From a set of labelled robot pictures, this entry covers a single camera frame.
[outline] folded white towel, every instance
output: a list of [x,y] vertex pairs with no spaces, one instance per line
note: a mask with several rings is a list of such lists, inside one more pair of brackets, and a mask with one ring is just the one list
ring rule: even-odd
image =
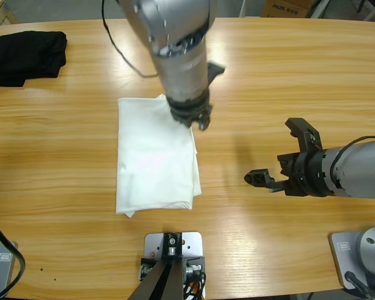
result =
[[192,129],[175,121],[164,95],[118,100],[117,214],[192,209],[201,194]]

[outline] black cloth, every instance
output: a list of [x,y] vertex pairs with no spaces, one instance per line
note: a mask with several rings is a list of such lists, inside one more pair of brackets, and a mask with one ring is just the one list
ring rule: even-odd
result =
[[0,86],[23,86],[25,79],[56,78],[65,65],[63,32],[24,31],[0,37]]

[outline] wooden table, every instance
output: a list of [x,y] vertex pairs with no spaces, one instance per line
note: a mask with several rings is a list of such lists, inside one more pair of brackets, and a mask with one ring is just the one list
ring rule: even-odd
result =
[[[125,20],[109,21],[125,55],[154,72]],[[100,21],[0,26],[64,31],[57,79],[0,87],[0,228],[27,269],[10,296],[126,299],[138,285],[147,233],[199,231],[208,299],[339,288],[328,234],[375,226],[375,200],[286,197],[243,176],[298,150],[284,122],[304,117],[325,148],[375,134],[375,23],[217,19],[208,58],[212,123],[196,131],[202,196],[188,210],[115,215],[120,97],[155,97],[111,46]]]

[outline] cardboard box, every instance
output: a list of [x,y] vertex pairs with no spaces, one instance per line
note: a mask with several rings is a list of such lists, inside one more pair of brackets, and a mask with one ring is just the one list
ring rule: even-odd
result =
[[313,0],[267,0],[261,17],[305,18]]

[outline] floor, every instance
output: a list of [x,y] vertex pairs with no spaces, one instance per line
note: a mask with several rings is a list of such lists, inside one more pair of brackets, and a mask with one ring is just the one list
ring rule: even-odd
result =
[[[217,17],[238,17],[243,0],[218,0]],[[266,0],[247,0],[247,16],[259,16]],[[328,19],[364,19],[371,7],[357,14],[360,0],[331,0],[324,13]],[[99,19],[101,0],[6,0],[7,7],[20,23]],[[107,18],[125,18],[115,0],[106,1]],[[292,295],[292,300],[306,300],[309,294]],[[316,292],[311,300],[354,300],[342,290]]]

